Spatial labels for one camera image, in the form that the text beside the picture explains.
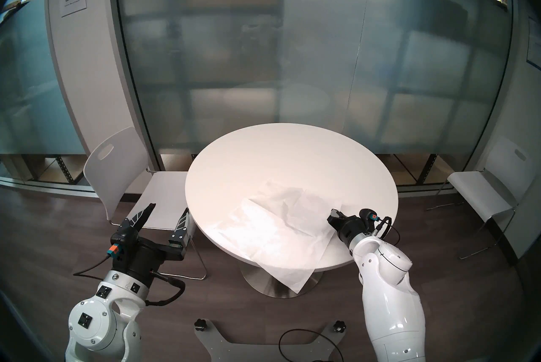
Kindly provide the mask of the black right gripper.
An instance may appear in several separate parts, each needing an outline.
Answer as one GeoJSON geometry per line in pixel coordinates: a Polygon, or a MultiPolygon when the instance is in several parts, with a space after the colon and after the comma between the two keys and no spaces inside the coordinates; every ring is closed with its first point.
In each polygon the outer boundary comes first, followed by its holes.
{"type": "Polygon", "coordinates": [[[365,219],[359,216],[346,216],[334,208],[331,209],[327,222],[337,232],[340,241],[347,247],[356,236],[366,234],[369,229],[369,223],[365,219]]]}

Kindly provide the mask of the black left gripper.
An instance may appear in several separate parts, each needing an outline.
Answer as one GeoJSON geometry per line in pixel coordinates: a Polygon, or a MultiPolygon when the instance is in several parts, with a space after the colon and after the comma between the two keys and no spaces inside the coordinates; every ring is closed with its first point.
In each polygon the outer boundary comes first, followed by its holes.
{"type": "Polygon", "coordinates": [[[150,203],[131,219],[125,218],[123,229],[112,234],[110,244],[119,249],[112,252],[112,270],[128,275],[144,285],[151,285],[154,279],[179,285],[182,281],[160,273],[159,269],[165,261],[184,259],[185,248],[189,243],[189,208],[179,218],[169,238],[169,245],[165,245],[139,236],[155,207],[155,203],[150,203]]]}

